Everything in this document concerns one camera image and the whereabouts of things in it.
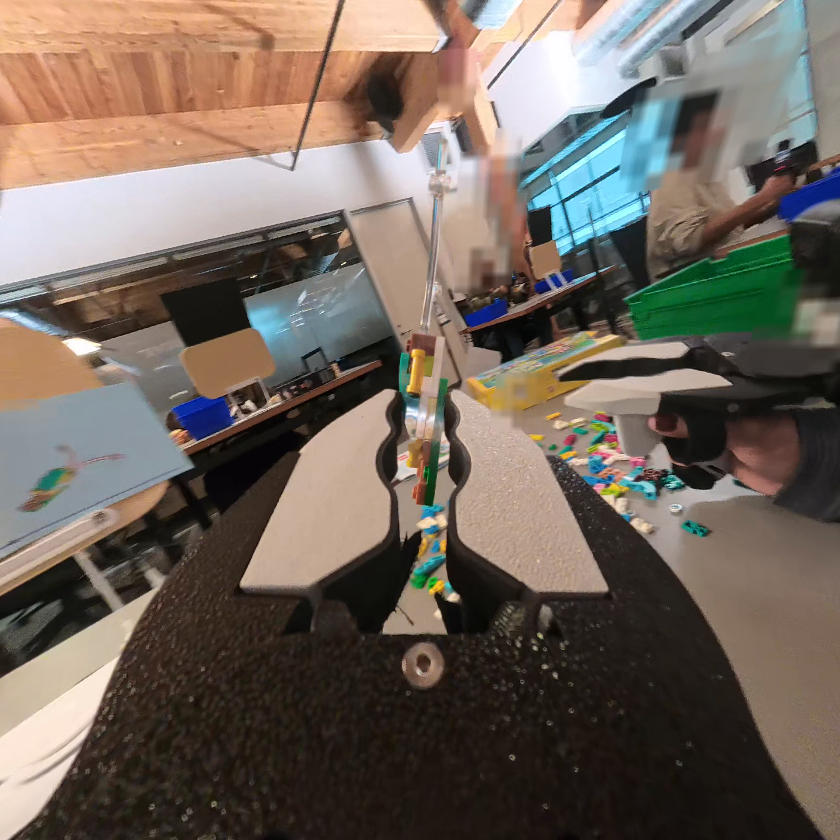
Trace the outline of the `wooden-topped table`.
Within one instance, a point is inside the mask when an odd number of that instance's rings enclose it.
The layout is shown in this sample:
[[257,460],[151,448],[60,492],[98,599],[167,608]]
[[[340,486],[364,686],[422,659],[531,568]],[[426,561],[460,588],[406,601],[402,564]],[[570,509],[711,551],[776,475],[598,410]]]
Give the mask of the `wooden-topped table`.
[[290,415],[296,411],[300,413],[303,406],[313,403],[322,396],[332,394],[341,387],[377,371],[382,368],[382,366],[382,360],[374,360],[367,364],[354,366],[353,368],[340,373],[340,375],[334,380],[318,385],[309,392],[292,397],[286,401],[269,404],[267,407],[247,415],[244,419],[237,420],[231,426],[226,427],[215,434],[184,444],[181,446],[181,451],[185,456],[192,458],[193,456],[199,455],[232,438],[236,438],[241,434],[250,432],[255,428],[261,430],[262,427],[267,425],[269,421],[274,421],[278,418],[294,419],[294,417],[291,417]]
[[526,343],[520,335],[521,328],[517,324],[528,316],[535,314],[539,320],[539,347],[550,343],[548,338],[548,320],[555,314],[567,308],[573,308],[582,302],[584,293],[598,294],[601,303],[603,318],[606,320],[612,333],[618,332],[616,313],[611,305],[607,294],[606,279],[621,269],[619,265],[608,266],[603,269],[596,269],[594,272],[574,280],[566,286],[547,291],[531,297],[517,306],[510,308],[507,312],[490,321],[477,325],[467,325],[461,330],[463,335],[470,335],[473,338],[488,331],[497,333],[505,346],[502,354],[504,361],[512,361],[523,355]]

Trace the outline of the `person's right forearm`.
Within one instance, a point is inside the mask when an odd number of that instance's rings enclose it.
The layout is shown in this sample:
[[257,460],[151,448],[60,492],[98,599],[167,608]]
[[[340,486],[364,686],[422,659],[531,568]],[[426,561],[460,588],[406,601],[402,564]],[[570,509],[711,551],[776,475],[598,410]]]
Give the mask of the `person's right forearm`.
[[839,411],[797,408],[789,414],[800,455],[773,504],[809,519],[839,522]]

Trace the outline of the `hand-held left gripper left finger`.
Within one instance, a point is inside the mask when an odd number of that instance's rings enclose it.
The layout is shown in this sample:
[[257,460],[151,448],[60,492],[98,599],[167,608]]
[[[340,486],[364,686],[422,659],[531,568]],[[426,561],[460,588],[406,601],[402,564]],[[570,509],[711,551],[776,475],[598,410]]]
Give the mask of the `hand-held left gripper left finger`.
[[398,545],[392,479],[402,430],[402,395],[384,389],[302,447],[239,583],[243,593],[319,599]]

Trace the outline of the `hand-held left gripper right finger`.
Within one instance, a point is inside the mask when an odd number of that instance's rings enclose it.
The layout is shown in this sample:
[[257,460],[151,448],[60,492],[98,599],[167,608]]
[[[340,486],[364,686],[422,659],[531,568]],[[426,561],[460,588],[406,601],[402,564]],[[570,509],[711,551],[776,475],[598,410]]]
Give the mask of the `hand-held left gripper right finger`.
[[456,542],[519,585],[552,600],[603,597],[607,582],[546,454],[525,432],[462,392],[450,396],[449,464],[454,478],[449,547]]

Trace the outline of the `toy brick model with clear rod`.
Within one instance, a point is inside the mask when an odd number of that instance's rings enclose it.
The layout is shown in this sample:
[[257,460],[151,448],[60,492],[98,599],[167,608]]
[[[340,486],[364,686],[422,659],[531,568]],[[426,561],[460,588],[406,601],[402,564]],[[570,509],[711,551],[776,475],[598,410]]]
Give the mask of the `toy brick model with clear rod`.
[[448,380],[443,374],[447,353],[445,337],[433,335],[439,238],[444,199],[449,189],[448,141],[445,136],[437,146],[428,189],[433,198],[433,213],[423,306],[418,328],[406,342],[406,351],[401,355],[399,366],[399,386],[404,407],[415,412],[414,424],[406,426],[406,467],[416,475],[413,500],[421,507],[434,504],[448,393]]

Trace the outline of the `yellow toy box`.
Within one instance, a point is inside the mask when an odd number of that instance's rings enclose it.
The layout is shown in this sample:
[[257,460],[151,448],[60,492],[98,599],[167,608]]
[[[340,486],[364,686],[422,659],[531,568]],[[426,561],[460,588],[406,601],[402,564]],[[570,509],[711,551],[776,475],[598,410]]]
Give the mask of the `yellow toy box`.
[[594,331],[578,332],[469,378],[466,391],[492,411],[523,411],[583,386],[583,381],[562,381],[561,374],[624,344],[615,334],[599,338]]

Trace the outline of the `green plastic bin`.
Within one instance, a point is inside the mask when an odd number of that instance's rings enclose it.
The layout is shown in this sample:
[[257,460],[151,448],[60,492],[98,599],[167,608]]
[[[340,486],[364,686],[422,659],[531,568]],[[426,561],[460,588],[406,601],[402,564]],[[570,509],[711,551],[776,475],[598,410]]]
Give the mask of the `green plastic bin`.
[[640,340],[791,332],[802,270],[782,235],[704,259],[625,298]]

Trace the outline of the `grey door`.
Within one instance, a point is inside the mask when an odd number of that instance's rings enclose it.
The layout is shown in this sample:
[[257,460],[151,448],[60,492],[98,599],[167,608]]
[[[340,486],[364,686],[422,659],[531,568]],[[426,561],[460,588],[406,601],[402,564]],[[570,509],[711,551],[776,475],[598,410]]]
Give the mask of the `grey door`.
[[[350,211],[350,230],[402,347],[424,311],[430,242],[411,197]],[[444,376],[461,382],[467,346],[461,318],[446,283],[443,250],[437,254],[436,291],[430,333],[445,338]]]

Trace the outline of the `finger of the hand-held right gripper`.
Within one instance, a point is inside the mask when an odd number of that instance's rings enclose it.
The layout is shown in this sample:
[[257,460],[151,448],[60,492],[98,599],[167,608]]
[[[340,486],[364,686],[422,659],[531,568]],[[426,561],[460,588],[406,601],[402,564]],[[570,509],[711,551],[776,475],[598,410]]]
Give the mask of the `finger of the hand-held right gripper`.
[[588,356],[557,371],[559,382],[614,381],[677,370],[690,351],[684,341],[628,344]]
[[571,392],[564,404],[593,412],[603,409],[616,415],[654,415],[662,395],[728,389],[732,384],[719,374],[678,369],[649,376],[628,376],[614,380],[593,380]]

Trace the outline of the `black monitor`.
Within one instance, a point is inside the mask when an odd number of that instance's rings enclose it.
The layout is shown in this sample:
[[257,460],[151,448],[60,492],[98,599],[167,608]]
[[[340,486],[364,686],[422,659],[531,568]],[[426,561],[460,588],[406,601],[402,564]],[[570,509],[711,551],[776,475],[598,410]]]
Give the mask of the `black monitor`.
[[252,328],[233,278],[168,291],[160,300],[186,349]]

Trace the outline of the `person's right hand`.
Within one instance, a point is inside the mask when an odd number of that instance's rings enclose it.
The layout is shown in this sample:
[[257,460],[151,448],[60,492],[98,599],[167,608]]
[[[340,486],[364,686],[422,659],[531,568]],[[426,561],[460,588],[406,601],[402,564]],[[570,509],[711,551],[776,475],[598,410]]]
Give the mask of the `person's right hand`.
[[700,465],[733,476],[763,496],[777,496],[793,477],[801,457],[794,410],[730,417],[724,427],[723,451]]

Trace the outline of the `blue plastic bin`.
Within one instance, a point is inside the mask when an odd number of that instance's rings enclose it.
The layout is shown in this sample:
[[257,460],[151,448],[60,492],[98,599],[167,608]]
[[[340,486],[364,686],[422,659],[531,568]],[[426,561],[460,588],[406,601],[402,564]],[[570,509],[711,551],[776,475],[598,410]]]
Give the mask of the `blue plastic bin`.
[[172,409],[174,419],[193,440],[202,440],[233,426],[226,398],[197,396]]
[[505,298],[494,298],[486,306],[470,311],[463,316],[468,331],[483,329],[487,324],[503,319],[508,315],[508,301]]
[[839,199],[839,168],[822,179],[809,183],[780,200],[778,218],[790,224],[814,205]]

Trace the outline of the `light blue instruction booklet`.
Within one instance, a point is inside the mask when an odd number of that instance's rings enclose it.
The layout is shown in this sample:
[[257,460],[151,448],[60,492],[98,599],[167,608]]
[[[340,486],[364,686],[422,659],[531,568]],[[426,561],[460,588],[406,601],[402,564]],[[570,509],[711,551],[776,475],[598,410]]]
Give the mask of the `light blue instruction booklet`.
[[129,383],[1,412],[1,557],[191,466]]

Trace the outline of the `pile of colourful toy bricks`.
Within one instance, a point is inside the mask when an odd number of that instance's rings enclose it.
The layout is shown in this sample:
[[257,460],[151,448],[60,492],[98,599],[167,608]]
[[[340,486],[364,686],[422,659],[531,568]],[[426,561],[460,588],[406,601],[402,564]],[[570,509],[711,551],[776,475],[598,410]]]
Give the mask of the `pile of colourful toy bricks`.
[[677,529],[705,537],[710,528],[688,514],[687,483],[664,455],[632,456],[618,441],[616,423],[604,411],[542,406],[517,415],[524,433],[542,452],[565,463],[636,532],[651,537]]

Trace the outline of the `grey desk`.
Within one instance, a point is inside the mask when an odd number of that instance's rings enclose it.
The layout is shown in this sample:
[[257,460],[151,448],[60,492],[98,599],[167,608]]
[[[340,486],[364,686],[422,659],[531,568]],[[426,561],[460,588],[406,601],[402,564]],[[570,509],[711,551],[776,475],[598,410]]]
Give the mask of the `grey desk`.
[[417,536],[319,598],[239,583],[299,454],[114,665],[2,737],[2,838],[838,838],[838,526],[732,490],[652,542],[548,458],[607,582],[449,547],[454,633],[385,635]]

